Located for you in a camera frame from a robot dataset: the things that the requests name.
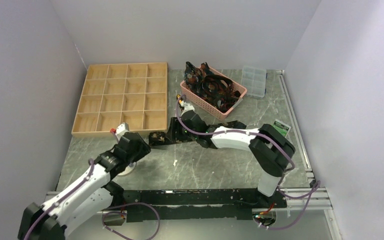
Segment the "black gold patterned tie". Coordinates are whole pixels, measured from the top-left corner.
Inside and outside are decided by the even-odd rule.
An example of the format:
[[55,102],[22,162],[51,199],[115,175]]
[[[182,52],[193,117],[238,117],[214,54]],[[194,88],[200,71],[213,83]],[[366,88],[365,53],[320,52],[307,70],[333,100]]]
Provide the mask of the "black gold patterned tie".
[[[208,126],[208,129],[216,129],[218,127],[243,130],[247,127],[247,125],[238,120],[234,120],[229,122],[210,124]],[[168,132],[154,131],[149,133],[148,135],[148,144],[151,147],[166,146],[195,141],[196,137],[192,133],[186,131],[175,117],[172,117],[170,119],[170,126],[168,128]]]

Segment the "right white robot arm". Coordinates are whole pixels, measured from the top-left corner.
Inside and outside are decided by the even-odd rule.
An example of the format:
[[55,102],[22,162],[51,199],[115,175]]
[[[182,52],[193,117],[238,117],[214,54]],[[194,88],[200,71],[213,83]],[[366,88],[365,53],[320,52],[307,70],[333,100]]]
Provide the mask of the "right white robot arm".
[[272,125],[238,129],[225,126],[210,127],[194,110],[176,112],[176,118],[186,133],[203,148],[236,149],[253,154],[262,168],[255,194],[256,203],[267,208],[275,201],[275,191],[284,175],[295,168],[292,157],[296,148]]

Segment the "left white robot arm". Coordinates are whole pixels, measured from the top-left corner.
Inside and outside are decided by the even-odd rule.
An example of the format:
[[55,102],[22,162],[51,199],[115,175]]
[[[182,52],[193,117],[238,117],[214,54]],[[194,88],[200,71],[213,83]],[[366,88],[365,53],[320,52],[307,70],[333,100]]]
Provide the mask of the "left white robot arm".
[[89,167],[66,189],[42,204],[24,211],[19,240],[65,240],[98,211],[119,209],[124,190],[113,179],[151,152],[137,132],[126,132],[111,149],[89,159]]

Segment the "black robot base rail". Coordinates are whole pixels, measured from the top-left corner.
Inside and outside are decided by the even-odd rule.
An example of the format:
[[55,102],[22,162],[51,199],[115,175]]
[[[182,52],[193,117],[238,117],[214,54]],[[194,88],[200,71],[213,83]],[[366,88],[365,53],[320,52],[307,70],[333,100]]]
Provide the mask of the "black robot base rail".
[[256,188],[125,190],[107,211],[124,210],[129,223],[148,220],[251,220],[259,211],[285,209],[280,193],[267,197]]

